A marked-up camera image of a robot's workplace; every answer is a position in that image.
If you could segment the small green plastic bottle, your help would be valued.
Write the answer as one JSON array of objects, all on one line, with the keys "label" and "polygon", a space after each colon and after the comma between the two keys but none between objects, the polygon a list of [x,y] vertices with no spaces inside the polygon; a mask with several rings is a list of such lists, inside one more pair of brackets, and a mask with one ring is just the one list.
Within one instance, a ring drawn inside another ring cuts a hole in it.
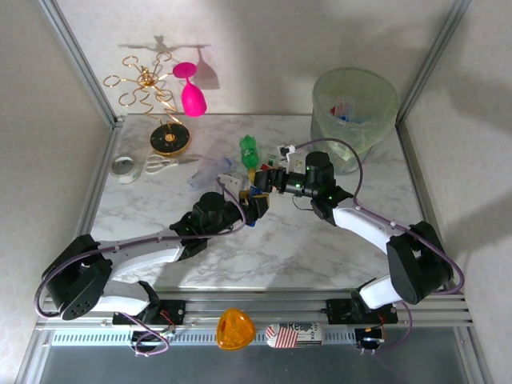
[{"label": "small green plastic bottle", "polygon": [[245,135],[239,140],[242,164],[248,170],[256,169],[259,164],[258,148],[254,137]]}]

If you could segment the pink wine glass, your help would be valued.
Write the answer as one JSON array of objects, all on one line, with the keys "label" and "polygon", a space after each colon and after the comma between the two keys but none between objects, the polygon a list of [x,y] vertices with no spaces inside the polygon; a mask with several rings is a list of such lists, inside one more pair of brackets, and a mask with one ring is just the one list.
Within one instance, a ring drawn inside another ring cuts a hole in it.
[{"label": "pink wine glass", "polygon": [[183,111],[186,116],[198,118],[207,111],[206,99],[199,87],[191,82],[197,67],[192,62],[181,62],[173,68],[173,75],[185,81],[181,93]]}]

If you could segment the thin aluminium frame rail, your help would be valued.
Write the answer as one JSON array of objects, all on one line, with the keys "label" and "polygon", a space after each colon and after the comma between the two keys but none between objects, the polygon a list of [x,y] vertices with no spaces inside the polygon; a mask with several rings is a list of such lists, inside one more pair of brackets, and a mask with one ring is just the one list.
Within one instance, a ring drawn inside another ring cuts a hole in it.
[{"label": "thin aluminium frame rail", "polygon": [[[312,113],[284,113],[284,112],[277,112],[277,113],[206,113],[202,115],[200,118],[205,117],[211,117],[211,116],[284,116],[284,117],[311,117]],[[126,120],[129,116],[142,116],[142,117],[148,117],[145,114],[125,114],[117,116],[117,119],[124,119]]]}]

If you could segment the aluminium frame post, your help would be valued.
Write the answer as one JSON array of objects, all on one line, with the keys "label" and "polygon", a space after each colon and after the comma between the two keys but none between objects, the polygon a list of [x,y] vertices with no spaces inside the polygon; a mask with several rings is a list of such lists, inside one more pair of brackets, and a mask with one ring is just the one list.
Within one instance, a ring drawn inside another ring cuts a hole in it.
[{"label": "aluminium frame post", "polygon": [[82,51],[78,40],[66,20],[57,0],[37,0],[43,13],[52,25],[59,41],[68,53],[71,63],[82,80],[87,92],[92,97],[100,115],[113,130],[118,126],[118,116],[105,96],[102,86]]},{"label": "aluminium frame post", "polygon": [[455,331],[462,364],[469,384],[494,384],[482,345],[473,327]]},{"label": "aluminium frame post", "polygon": [[473,0],[453,0],[447,16],[442,19],[441,28],[434,42],[429,48],[418,72],[414,76],[414,80],[402,100],[395,121],[396,128],[399,128],[400,125],[407,120],[472,1]]},{"label": "aluminium frame post", "polygon": [[50,352],[53,332],[34,330],[14,384],[39,384]]}]

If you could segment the wide aluminium base rail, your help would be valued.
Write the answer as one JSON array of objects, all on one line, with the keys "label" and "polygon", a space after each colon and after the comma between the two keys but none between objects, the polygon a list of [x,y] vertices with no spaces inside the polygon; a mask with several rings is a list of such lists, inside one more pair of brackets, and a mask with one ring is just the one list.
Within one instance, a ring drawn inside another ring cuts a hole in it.
[{"label": "wide aluminium base rail", "polygon": [[[159,292],[142,302],[101,299],[93,304],[87,299],[55,317],[56,322],[76,321],[85,326],[104,321],[112,326],[126,326],[129,321],[121,316],[123,308],[142,307],[149,301],[184,300],[186,312],[182,327],[215,327],[219,318],[229,308],[239,309],[249,315],[257,328],[272,323],[319,322],[329,326],[365,328],[372,325],[330,325],[326,316],[326,300],[351,298],[348,290],[316,291],[248,291],[248,290],[174,290]],[[429,296],[417,305],[392,304],[396,308],[398,323],[385,326],[426,327],[472,326],[466,300],[460,294]]]}]

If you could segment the clear tape roll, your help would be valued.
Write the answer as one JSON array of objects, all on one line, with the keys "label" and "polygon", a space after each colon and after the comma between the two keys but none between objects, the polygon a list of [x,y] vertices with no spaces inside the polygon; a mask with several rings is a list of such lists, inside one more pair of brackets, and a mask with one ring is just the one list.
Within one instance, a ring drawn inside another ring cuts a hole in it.
[{"label": "clear tape roll", "polygon": [[123,185],[135,182],[141,174],[140,165],[130,156],[120,155],[110,164],[110,174]]}]

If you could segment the orange triangular plastic object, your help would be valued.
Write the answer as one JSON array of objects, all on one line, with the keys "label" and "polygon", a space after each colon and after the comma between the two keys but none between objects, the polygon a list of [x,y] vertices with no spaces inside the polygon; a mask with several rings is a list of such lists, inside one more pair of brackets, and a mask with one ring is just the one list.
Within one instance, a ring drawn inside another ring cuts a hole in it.
[{"label": "orange triangular plastic object", "polygon": [[216,341],[221,350],[240,350],[251,344],[255,336],[254,323],[239,309],[227,309],[218,320]]}]

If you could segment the clear bluish plastic bottle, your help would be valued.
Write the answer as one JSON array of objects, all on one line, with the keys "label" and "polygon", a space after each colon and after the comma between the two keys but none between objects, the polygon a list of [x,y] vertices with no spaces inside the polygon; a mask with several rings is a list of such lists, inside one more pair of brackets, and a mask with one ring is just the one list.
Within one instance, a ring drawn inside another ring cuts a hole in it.
[{"label": "clear bluish plastic bottle", "polygon": [[200,190],[212,183],[219,175],[229,172],[232,165],[231,158],[220,158],[199,169],[189,178],[188,184],[192,190]]}]

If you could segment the can with flag print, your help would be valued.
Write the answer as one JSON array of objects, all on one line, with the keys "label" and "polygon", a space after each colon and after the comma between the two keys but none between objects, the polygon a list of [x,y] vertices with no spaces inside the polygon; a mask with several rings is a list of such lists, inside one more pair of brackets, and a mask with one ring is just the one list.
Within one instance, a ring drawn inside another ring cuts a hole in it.
[{"label": "can with flag print", "polygon": [[266,343],[275,349],[293,349],[323,344],[319,322],[275,323],[266,328]]}]

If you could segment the white handled scissors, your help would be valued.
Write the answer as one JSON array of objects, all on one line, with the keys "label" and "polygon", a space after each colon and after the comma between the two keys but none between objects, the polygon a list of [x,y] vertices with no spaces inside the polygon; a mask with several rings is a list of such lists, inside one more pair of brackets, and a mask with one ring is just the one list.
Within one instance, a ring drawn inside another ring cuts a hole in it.
[{"label": "white handled scissors", "polygon": [[170,158],[161,156],[160,154],[152,154],[146,158],[144,165],[144,171],[146,174],[157,174],[163,170],[170,169],[172,167],[197,162],[200,157],[185,156],[178,158]]}]

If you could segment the grey metal panel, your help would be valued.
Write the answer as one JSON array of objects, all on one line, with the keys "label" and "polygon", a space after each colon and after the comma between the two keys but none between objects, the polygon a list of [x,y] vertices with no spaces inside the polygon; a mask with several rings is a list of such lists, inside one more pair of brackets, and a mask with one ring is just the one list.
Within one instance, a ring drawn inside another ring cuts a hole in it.
[{"label": "grey metal panel", "polygon": [[459,361],[439,352],[426,361],[405,347],[381,357],[344,346],[225,352],[175,346],[152,357],[125,347],[53,347],[38,384],[469,384]]}]

